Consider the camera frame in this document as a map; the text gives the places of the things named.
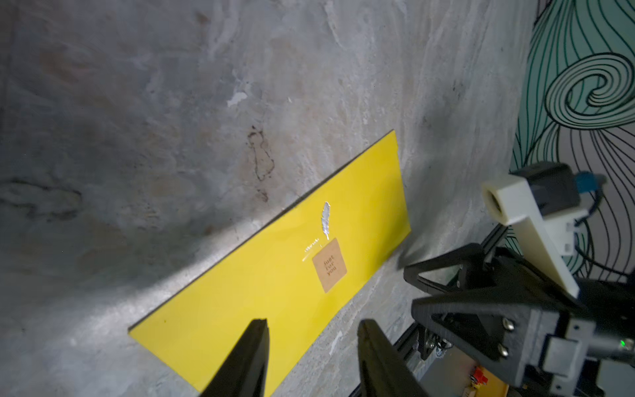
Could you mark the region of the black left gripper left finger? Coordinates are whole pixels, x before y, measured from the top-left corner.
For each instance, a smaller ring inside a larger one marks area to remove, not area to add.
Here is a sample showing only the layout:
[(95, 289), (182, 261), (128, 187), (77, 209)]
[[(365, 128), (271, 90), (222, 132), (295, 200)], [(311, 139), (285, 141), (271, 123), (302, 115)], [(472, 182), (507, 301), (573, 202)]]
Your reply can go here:
[(270, 332), (267, 321), (252, 320), (200, 396), (263, 396), (269, 351)]

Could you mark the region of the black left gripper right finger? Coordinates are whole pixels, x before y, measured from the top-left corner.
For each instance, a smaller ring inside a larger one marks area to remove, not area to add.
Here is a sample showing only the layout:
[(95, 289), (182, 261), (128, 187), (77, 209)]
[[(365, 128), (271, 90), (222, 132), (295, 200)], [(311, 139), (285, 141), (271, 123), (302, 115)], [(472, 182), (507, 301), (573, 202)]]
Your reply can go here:
[(357, 336), (361, 396), (428, 396), (374, 319)]

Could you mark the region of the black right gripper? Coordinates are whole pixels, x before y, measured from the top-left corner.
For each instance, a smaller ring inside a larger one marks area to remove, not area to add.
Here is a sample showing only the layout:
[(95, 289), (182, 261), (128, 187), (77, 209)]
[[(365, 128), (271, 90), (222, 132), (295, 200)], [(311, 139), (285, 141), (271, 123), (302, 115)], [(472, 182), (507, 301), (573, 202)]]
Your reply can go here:
[(581, 278), (571, 296), (521, 256), (472, 243), (405, 267), (413, 319), (514, 388), (590, 389), (634, 362), (634, 287)]

